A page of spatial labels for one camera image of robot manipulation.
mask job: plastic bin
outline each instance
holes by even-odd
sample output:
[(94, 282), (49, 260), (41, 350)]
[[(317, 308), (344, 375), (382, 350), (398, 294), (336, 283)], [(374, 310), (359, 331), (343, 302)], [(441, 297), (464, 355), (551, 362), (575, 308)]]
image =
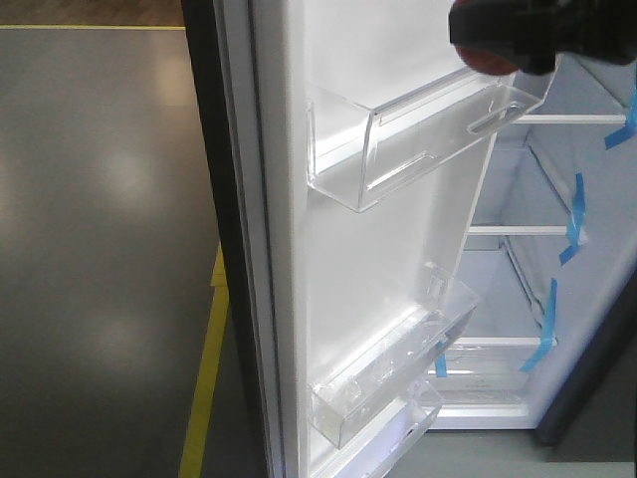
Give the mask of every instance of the plastic bin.
[(311, 188), (364, 211), (541, 104), (552, 75), (514, 83), (464, 65), (452, 4), (308, 0)]
[(412, 313), (360, 357), (310, 384), (310, 422), (341, 448), (404, 390), (464, 330), (478, 304), (446, 271), (423, 268)]
[(426, 381), (414, 380), (365, 429), (313, 478), (381, 478), (431, 426), (440, 408), (440, 394)]

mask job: transparent shelf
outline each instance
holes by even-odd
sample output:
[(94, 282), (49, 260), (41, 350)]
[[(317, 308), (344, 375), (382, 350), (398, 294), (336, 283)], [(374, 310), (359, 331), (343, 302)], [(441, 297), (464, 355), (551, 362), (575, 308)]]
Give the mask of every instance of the transparent shelf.
[(422, 271), (418, 304), (358, 358), (310, 384), (309, 420), (341, 448), (464, 330), (479, 300), (446, 271)]
[(421, 374), (313, 478), (381, 478), (432, 425), (442, 397)]
[(537, 345), (452, 345), (446, 352), (447, 376), (437, 377), (433, 367), (429, 380), (449, 405), (517, 403), (529, 374), (520, 368)]
[(382, 105), (309, 88), (310, 187), (364, 211), (541, 104), (510, 82), (462, 69)]

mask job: open refrigerator door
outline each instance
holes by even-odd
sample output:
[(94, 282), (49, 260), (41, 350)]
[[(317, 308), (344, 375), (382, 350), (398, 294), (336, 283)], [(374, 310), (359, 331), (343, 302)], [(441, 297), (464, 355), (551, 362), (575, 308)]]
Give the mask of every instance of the open refrigerator door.
[(299, 471), (380, 477), (434, 421), (426, 370), (478, 304), (454, 273), (494, 133), (540, 105), (551, 76), (468, 69), (450, 1), (304, 4)]

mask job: refrigerator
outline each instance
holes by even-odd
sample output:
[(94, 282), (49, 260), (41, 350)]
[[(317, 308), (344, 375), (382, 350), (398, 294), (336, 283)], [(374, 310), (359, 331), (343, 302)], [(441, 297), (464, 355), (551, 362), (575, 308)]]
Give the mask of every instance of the refrigerator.
[(634, 67), (479, 75), (447, 0), (182, 3), (264, 473), (557, 439), (635, 334)]

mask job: refrigerator compartment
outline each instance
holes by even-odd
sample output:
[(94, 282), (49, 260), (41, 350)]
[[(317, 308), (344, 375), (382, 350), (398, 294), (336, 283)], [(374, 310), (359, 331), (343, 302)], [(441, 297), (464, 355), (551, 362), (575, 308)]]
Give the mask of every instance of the refrigerator compartment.
[(497, 142), (469, 233), (565, 236), (568, 220), (568, 208), (535, 151)]
[(421, 374), (342, 449), (334, 449), (316, 434), (322, 445), (312, 461), (312, 478), (381, 478), (427, 431), (443, 399)]
[(521, 367), (536, 348), (532, 344), (453, 344), (445, 352), (447, 376), (437, 376), (431, 367), (429, 379), (448, 405), (520, 403), (529, 379)]
[[(553, 238), (541, 238), (550, 242)], [(530, 296), (505, 244), (497, 250), (465, 250), (457, 277), (482, 298), (459, 345), (537, 346), (543, 308)]]
[(309, 421), (341, 448), (465, 329), (478, 296), (446, 271), (423, 268), (423, 291), (366, 351), (310, 384)]
[(581, 57), (563, 56), (551, 85), (552, 93), (541, 113), (567, 117), (582, 115), (591, 120), (599, 117), (602, 121), (609, 116), (625, 114), (624, 106), (630, 104), (635, 82), (634, 70), (630, 67), (608, 69), (601, 66), (601, 70), (606, 70), (616, 80), (621, 79), (619, 84), (611, 86), (600, 82), (600, 66)]
[(320, 87), (310, 87), (309, 96), (309, 185), (356, 212), (542, 101), (507, 81), (465, 70), (381, 105)]

